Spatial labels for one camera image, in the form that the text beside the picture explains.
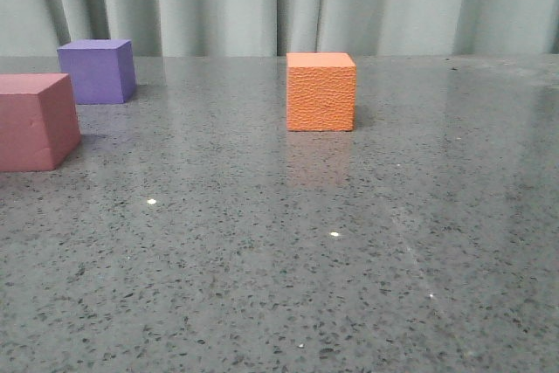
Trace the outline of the pink foam cube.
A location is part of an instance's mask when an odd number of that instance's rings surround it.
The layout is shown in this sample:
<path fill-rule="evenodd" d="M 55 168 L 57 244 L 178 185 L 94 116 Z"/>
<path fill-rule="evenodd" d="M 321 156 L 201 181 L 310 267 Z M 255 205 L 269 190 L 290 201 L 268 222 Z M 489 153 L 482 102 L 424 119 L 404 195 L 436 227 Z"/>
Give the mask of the pink foam cube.
<path fill-rule="evenodd" d="M 1 171 L 56 169 L 81 133 L 67 73 L 1 76 Z"/>

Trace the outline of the orange foam cube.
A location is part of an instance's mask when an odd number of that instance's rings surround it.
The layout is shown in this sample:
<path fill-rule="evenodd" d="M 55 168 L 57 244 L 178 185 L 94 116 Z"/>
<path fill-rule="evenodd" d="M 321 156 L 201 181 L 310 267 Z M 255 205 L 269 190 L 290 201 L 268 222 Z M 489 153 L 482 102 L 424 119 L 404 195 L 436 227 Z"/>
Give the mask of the orange foam cube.
<path fill-rule="evenodd" d="M 286 55 L 287 129 L 353 130 L 356 79 L 356 64 L 346 52 L 289 52 Z"/>

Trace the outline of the grey pleated curtain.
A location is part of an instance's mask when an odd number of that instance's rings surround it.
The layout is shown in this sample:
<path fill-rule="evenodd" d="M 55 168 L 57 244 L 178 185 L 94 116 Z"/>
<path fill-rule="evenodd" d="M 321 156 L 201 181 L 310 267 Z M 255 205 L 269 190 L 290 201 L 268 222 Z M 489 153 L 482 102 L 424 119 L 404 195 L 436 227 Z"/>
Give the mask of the grey pleated curtain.
<path fill-rule="evenodd" d="M 128 38 L 147 56 L 554 53 L 558 0 L 1 0 L 1 53 Z"/>

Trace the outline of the purple foam cube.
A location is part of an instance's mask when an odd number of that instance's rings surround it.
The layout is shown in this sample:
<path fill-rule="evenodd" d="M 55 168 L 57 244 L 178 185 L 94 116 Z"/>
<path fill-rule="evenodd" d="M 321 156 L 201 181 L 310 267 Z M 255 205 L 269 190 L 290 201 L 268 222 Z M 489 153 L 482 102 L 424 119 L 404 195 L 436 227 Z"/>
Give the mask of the purple foam cube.
<path fill-rule="evenodd" d="M 136 90 L 129 39 L 81 39 L 57 49 L 60 69 L 70 75 L 80 105 L 121 104 Z"/>

